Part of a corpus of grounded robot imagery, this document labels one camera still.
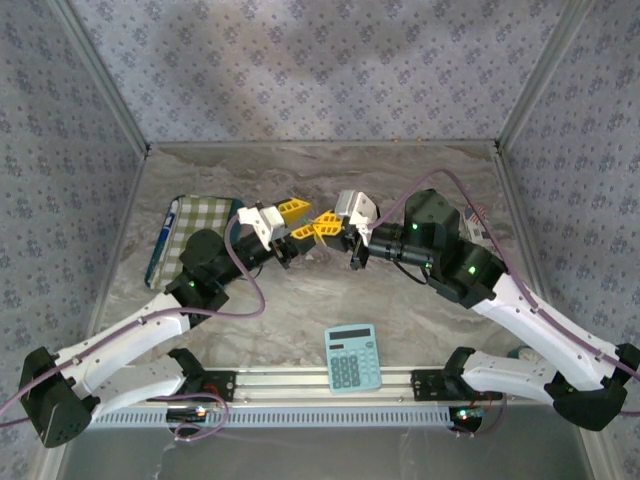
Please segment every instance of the cable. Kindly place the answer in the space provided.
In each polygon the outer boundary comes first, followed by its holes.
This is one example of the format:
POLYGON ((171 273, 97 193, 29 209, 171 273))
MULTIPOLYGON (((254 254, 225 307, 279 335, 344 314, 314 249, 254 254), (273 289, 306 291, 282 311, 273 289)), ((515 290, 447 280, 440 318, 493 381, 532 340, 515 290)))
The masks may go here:
MULTIPOLYGON (((487 397, 489 397, 489 405, 486 406, 486 407, 482 407, 482 410, 484 410, 485 412, 488 412, 491 409, 491 404, 493 403, 493 398, 491 398, 491 394, 489 392, 485 392, 485 395, 487 397)), ((476 392, 476 398, 474 398, 472 400, 472 402, 467 407, 467 410, 471 410, 475 406, 475 404, 478 401, 479 397, 480 397, 480 392, 476 392)))
POLYGON ((402 273, 404 273, 407 277, 409 277, 411 280, 416 282, 418 285, 426 285, 427 284, 427 280, 426 279, 425 280, 420 280, 418 277, 413 275, 411 272, 409 272, 406 268, 404 268, 398 262, 394 261, 393 264, 396 267, 398 267, 398 270, 400 270, 402 273))
MULTIPOLYGON (((87 347, 87 349, 83 350, 82 352, 77 354, 75 357, 70 358, 69 360, 61 363, 60 365, 50 370, 47 370, 45 373, 43 373, 39 377, 36 377, 30 382, 28 382, 24 387, 18 390, 15 395, 11 396, 9 400, 7 400, 7 402, 4 405, 2 405, 2 407, 0 407, 0 418, 2 418, 6 414, 7 410, 9 410, 9 408, 11 408, 14 404, 16 404, 20 400, 20 398, 22 398, 24 395, 29 393, 29 391, 31 391, 32 389, 40 385, 42 382, 53 377, 54 375, 57 375, 58 373, 62 372, 64 369, 70 367, 71 365, 73 365, 74 361, 82 361, 82 359, 91 355, 93 352, 95 352, 99 348, 104 347, 108 343, 111 343, 113 340, 120 337, 121 335, 124 335, 125 333, 136 328, 137 326, 144 325, 145 323, 151 320, 154 320, 155 318, 162 317, 165 315, 173 315, 174 313, 177 313, 177 314, 190 313, 190 314, 196 314, 196 315, 217 316, 222 318, 255 318, 260 316, 264 312, 266 307, 262 290, 260 290, 260 287, 254 280, 254 278, 251 276, 251 274, 249 273, 249 270, 247 270, 247 267, 245 267, 244 264, 240 261, 240 259, 238 258, 238 255, 236 255, 236 252, 233 250, 233 246, 231 244, 231 229, 237 222, 238 222, 238 215, 234 215, 229 221, 229 223, 227 224, 227 227, 224 231, 224 246, 227 250, 227 254, 231 258, 233 263, 236 265, 236 267, 238 267, 238 270, 240 270, 240 272, 244 275, 244 277, 247 279, 249 284, 253 287, 253 289, 256 292, 260 305, 255 312, 222 313, 222 312, 216 312, 214 310, 205 310, 202 308, 177 307, 177 308, 167 308, 165 310, 158 310, 157 312, 152 312, 148 315, 144 315, 139 319, 133 320, 131 323, 123 325, 119 329, 111 332, 109 335, 107 335, 103 339, 97 341, 95 344, 91 345, 90 347, 87 347)), ((26 417, 21 418, 19 420, 13 420, 11 422, 0 424, 0 428, 10 427, 13 425, 17 425, 19 423, 23 423, 28 420, 29 419, 26 417)))
MULTIPOLYGON (((398 208, 400 208, 402 205, 404 205, 404 202, 406 202, 406 200, 409 198, 409 196, 414 191, 416 191, 418 189, 418 187, 420 187, 420 185, 427 178, 429 178, 430 176, 432 176, 432 175, 434 175, 436 173, 444 173, 445 175, 447 175, 453 181, 453 183, 455 183, 456 187, 458 187, 458 190, 460 190, 460 193, 462 193, 462 196, 465 198, 467 203, 471 206, 473 212, 478 217, 478 220, 480 220, 480 223, 482 224, 484 229, 489 234, 489 238, 491 239, 491 243, 493 243, 493 245, 495 246, 496 250, 500 254, 500 257, 502 258, 502 261, 507 266, 507 271, 511 275, 511 278, 513 278, 513 281, 516 284, 516 286, 518 287, 518 290, 520 290, 520 293, 522 293, 522 296, 527 300, 527 303, 529 303, 531 308, 535 312, 537 312, 549 325, 551 325, 558 332, 563 334, 565 337, 567 337, 569 340, 571 340, 575 344, 577 344, 580 347, 584 348, 586 351, 588 351, 592 355, 595 355, 596 357, 602 358, 607 363, 609 363, 609 364, 613 365, 614 367, 619 368, 620 370, 624 371, 625 373, 631 375, 631 377, 633 377, 634 379, 640 380, 640 373, 636 372, 632 368, 630 368, 627 365, 625 365, 624 363, 616 360, 615 358, 611 357, 610 355, 607 355, 607 354, 603 353, 602 351, 600 351, 598 348, 594 347, 590 343, 584 341, 583 339, 581 339, 580 337, 575 335, 573 332, 571 332, 569 329, 564 327, 561 323, 559 323, 555 318, 553 318, 543 308, 538 308, 539 307, 538 302, 536 302, 536 300, 533 298, 531 292, 529 291, 529 289, 527 288, 526 284, 524 283, 524 281, 522 280, 522 278, 518 274, 518 270, 516 269, 515 264, 513 263, 513 261, 509 257, 509 255, 507 255, 507 253, 504 251, 504 249, 502 248, 500 243, 498 242, 498 239, 497 239, 496 235, 493 233, 493 229, 491 228, 491 225, 489 225, 489 222, 484 218, 484 215, 482 215, 482 213, 480 212, 480 209, 478 208, 477 204, 475 203, 473 198, 471 198, 471 195, 469 194, 469 192, 467 191, 465 186, 462 184, 460 179, 451 170, 448 170, 446 168, 435 168, 433 170, 429 170, 425 174, 423 174, 420 177, 418 177, 418 179, 415 182, 413 182, 411 184, 411 186, 409 186, 409 188, 407 190, 405 190, 405 192, 400 196, 400 198, 398 198, 398 200, 396 200, 396 202, 393 204, 391 209, 389 209, 378 220, 376 220, 372 224, 368 225, 368 229, 369 230, 373 230, 374 228, 380 226, 382 223, 386 222, 389 219, 389 217, 396 210, 398 210, 398 208)), ((637 411, 637 412, 622 411, 622 412, 620 412, 620 414, 621 415, 625 415, 625 416, 639 417, 640 416, 640 411, 637 411)))
POLYGON ((471 432, 470 430, 467 430, 464 427, 456 426, 453 432, 456 433, 457 435, 464 433, 466 434, 465 436, 467 436, 468 438, 479 437, 481 435, 489 435, 490 433, 495 432, 498 429, 498 427, 502 425, 506 416, 507 416, 507 394, 503 393, 502 401, 500 402, 500 413, 498 414, 498 418, 496 418, 496 421, 493 422, 490 427, 485 428, 484 430, 481 430, 479 432, 471 432))
POLYGON ((190 423, 190 422, 184 422, 181 423, 180 425, 178 425, 176 427, 176 429, 173 431, 173 435, 174 435, 174 439, 177 442, 196 442, 198 440, 202 440, 203 438, 209 437, 211 435, 215 435, 216 433, 218 433, 220 430, 222 430, 222 428, 225 426, 225 424, 229 421, 229 405, 227 404, 227 402, 224 401, 224 399, 220 396, 220 395, 216 395, 215 393, 182 393, 182 394, 178 394, 178 395, 167 395, 167 396, 162 396, 162 397, 155 397, 153 400, 159 400, 161 402, 172 402, 172 401, 180 401, 180 400, 190 400, 193 398, 210 398, 212 400, 215 400, 216 402, 218 402, 219 404, 222 405, 222 408, 224 408, 224 416, 222 417, 222 420, 220 421, 220 423, 218 425, 216 425, 213 428, 207 428, 207 427, 201 427, 198 424, 195 423, 190 423), (190 436, 181 436, 180 430, 183 430, 185 428, 195 428, 196 430, 201 431, 202 433, 197 434, 197 435, 190 435, 190 436))
MULTIPOLYGON (((264 267, 264 265, 260 265, 260 266, 258 267, 258 273, 256 273, 256 274, 253 276, 253 279, 254 279, 254 280, 260 276, 260 274, 262 273, 262 268, 263 268, 263 267, 264 267)), ((238 280, 242 280, 242 281, 244 281, 244 282, 246 282, 246 281, 247 281, 247 279, 246 279, 246 278, 244 278, 244 277, 240 277, 238 280)))
POLYGON ((11 420, 10 422, 0 423, 0 428, 13 427, 14 425, 20 425, 21 423, 27 423, 29 417, 19 418, 17 420, 11 420))

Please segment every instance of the calculator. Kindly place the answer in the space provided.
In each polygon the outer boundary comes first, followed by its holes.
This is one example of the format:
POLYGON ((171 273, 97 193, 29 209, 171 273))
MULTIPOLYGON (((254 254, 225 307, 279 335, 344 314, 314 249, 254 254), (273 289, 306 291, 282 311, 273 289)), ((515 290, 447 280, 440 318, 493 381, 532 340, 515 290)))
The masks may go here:
POLYGON ((325 331, 329 387, 333 393, 380 388, 380 362, 373 325, 345 325, 325 331))

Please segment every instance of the metal bar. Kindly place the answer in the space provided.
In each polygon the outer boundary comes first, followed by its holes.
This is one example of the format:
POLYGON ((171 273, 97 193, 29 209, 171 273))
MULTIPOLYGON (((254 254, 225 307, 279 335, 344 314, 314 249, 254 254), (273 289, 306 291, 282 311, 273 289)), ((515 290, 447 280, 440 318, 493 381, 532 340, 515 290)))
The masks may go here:
MULTIPOLYGON (((203 425, 217 425, 220 410, 210 411, 203 425)), ((243 409, 233 406, 226 428, 300 428, 300 427, 414 427, 451 426, 449 408, 437 405, 348 406, 337 407, 263 407, 243 409)), ((158 408, 128 408, 101 417, 91 429, 167 428, 166 415, 158 408)))
POLYGON ((508 151, 513 146, 593 3, 594 0, 571 0, 562 11, 549 41, 498 135, 502 150, 508 151))
MULTIPOLYGON (((411 371, 416 369, 441 369, 442 367, 382 367, 382 386, 377 390, 334 394, 329 389, 329 377, 326 367, 266 367, 235 369, 236 389, 234 408, 265 407, 381 407, 391 405, 440 405, 466 406, 464 401, 416 402, 413 399, 411 371)), ((211 368, 208 371, 228 371, 233 368, 211 368)), ((478 405, 487 405, 488 401, 478 401, 478 405)), ((511 403, 519 405, 536 404, 528 399, 511 398, 511 403)), ((197 405, 197 402, 142 402, 140 408, 179 408, 185 405, 197 405)))
POLYGON ((531 288, 541 298, 548 300, 551 298, 551 290, 544 272, 540 267, 540 262, 536 259, 538 249, 531 228, 529 227, 529 222, 527 222, 526 210, 522 204, 522 199, 516 189, 517 183, 513 176, 511 165, 509 165, 509 162, 506 161, 495 148, 492 159, 496 167, 498 182, 504 191, 507 208, 509 209, 509 213, 511 213, 513 229, 515 230, 518 246, 522 252, 527 276, 531 281, 531 288))
POLYGON ((129 143, 131 143, 138 155, 146 153, 147 142, 138 128, 131 111, 120 96, 120 92, 102 59, 93 47, 91 40, 89 40, 89 35, 75 9, 67 0, 48 0, 48 3, 58 17, 69 42, 78 52, 96 87, 115 115, 129 143))
MULTIPOLYGON (((507 206, 513 218, 516 238, 532 282, 531 287, 541 298, 550 301, 551 289, 546 275, 542 272, 539 262, 536 261, 534 254, 534 252, 537 252, 535 241, 529 228, 529 223, 524 216, 525 209, 520 195, 517 193, 516 181, 511 166, 497 150, 492 157, 498 172, 500 186, 505 192, 507 206)), ((622 462, 608 430, 591 432, 581 428, 580 436, 596 480, 624 478, 622 462)))
POLYGON ((155 142, 155 149, 178 148, 228 148, 228 147, 384 147, 384 146, 424 146, 424 147, 469 147, 490 148, 493 140, 422 140, 422 139, 391 139, 391 140, 299 140, 299 141, 257 141, 257 142, 155 142))
POLYGON ((91 312, 91 318, 89 319, 89 325, 87 325, 85 338, 89 338, 95 335, 98 332, 100 323, 102 322, 104 307, 109 295, 109 288, 111 287, 113 279, 116 276, 118 263, 120 262, 120 257, 122 256, 122 250, 124 249, 125 239, 127 236, 127 228, 129 227, 129 222, 131 221, 131 213, 133 212, 133 206, 135 205, 136 199, 138 198, 140 182, 142 181, 142 175, 144 173, 144 167, 146 165, 146 156, 147 154, 145 152, 143 154, 143 157, 138 162, 138 168, 136 169, 135 176, 133 177, 133 182, 131 183, 129 198, 127 199, 124 213, 122 214, 122 217, 120 219, 120 226, 118 227, 118 232, 116 233, 115 245, 111 251, 111 254, 109 255, 109 260, 107 261, 105 274, 102 279, 102 283, 100 284, 100 289, 98 290, 96 303, 91 312))

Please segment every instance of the calculator display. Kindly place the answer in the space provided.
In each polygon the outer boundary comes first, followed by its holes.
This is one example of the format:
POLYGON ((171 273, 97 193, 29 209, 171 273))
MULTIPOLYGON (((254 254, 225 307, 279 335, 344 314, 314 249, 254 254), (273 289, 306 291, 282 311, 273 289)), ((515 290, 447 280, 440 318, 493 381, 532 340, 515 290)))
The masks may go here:
POLYGON ((363 328, 360 330, 349 330, 346 332, 331 332, 329 333, 330 340, 342 340, 344 338, 358 338, 371 336, 371 330, 363 328))

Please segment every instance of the metal frame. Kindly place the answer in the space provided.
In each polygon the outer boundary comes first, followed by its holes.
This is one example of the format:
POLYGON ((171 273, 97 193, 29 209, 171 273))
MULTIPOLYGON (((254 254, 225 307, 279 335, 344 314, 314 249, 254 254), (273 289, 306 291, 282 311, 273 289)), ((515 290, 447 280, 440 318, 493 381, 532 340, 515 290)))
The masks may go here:
POLYGON ((502 126, 498 135, 501 150, 508 151, 513 146, 593 4, 594 0, 571 0, 567 3, 527 83, 502 126))
MULTIPOLYGON (((180 409, 189 408, 180 405, 180 409)), ((203 427, 218 425, 221 408, 207 411, 203 427)), ((92 431, 124 428, 161 428, 177 426, 167 424, 166 409, 136 407, 100 417, 92 431)), ((452 427, 448 407, 414 405, 391 407, 234 407, 224 427, 235 428, 326 428, 326 427, 452 427)))
POLYGON ((493 148, 493 140, 423 140, 390 139, 390 140, 277 140, 257 142, 155 142, 153 148, 281 148, 281 147, 391 147, 391 146, 423 146, 423 147, 452 147, 452 148, 493 148))
MULTIPOLYGON (((175 144, 164 144, 165 146, 175 146, 175 144)), ((188 146, 205 146, 203 144, 187 144, 188 146)), ((432 142, 424 142, 423 145, 433 145, 432 142)), ((524 220, 522 204, 514 188, 515 181, 511 173, 510 166, 498 153, 493 142, 438 142, 438 146, 459 146, 459 147, 486 147, 489 146, 491 159, 497 172, 497 179, 500 187, 504 191, 507 201, 507 208, 514 222, 514 230, 518 238, 519 247, 525 258, 527 274, 532 282, 533 289, 542 297, 549 298, 548 283, 535 261, 536 251, 533 235, 527 222, 524 220)), ((135 189, 131 192, 127 211, 123 217, 122 226, 119 232, 118 242, 114 249, 112 261, 110 261, 109 276, 105 278, 101 288, 100 298, 96 303, 92 315, 92 327, 88 335, 97 331, 102 318, 104 301, 108 292, 108 286, 112 281, 117 261, 122 252, 122 244, 126 233, 126 227, 131 216, 131 209, 137 196, 144 164, 141 165, 138 177, 135 182, 135 189)), ((243 409, 264 409, 272 407, 361 407, 363 409, 372 407, 395 407, 402 409, 408 406, 415 407, 417 404, 413 400, 413 392, 409 382, 409 372, 417 366, 383 367, 383 386, 374 392, 363 392, 347 396, 334 396, 328 389, 328 376, 325 367, 263 367, 263 368, 240 368, 234 369, 239 372, 237 378, 238 388, 235 393, 234 408, 243 409)), ((526 399, 512 399, 511 403, 517 405, 531 405, 535 402, 526 399)), ((465 402, 446 403, 447 406, 461 406, 465 402)), ((149 403, 143 403, 134 408, 149 408, 149 403)), ((445 403, 428 405, 444 406, 445 403)), ((167 405, 155 405, 154 408, 166 409, 167 405)), ((591 464, 591 468, 598 480, 622 478, 621 463, 618 459, 611 436, 605 432, 589 432, 581 430, 584 446, 591 464)), ((51 472, 56 472, 60 468, 64 457, 65 447, 54 450, 46 450, 39 447, 34 460, 33 469, 30 472, 32 480, 49 480, 51 472)))
POLYGON ((91 40, 89 40, 88 32, 74 7, 68 0, 47 0, 47 3, 53 10, 53 13, 58 17, 69 42, 78 52, 82 63, 89 71, 96 87, 116 117, 127 140, 129 140, 129 143, 138 155, 145 154, 148 144, 138 128, 138 124, 131 111, 122 99, 122 96, 120 96, 120 92, 109 75, 102 59, 93 47, 91 40))

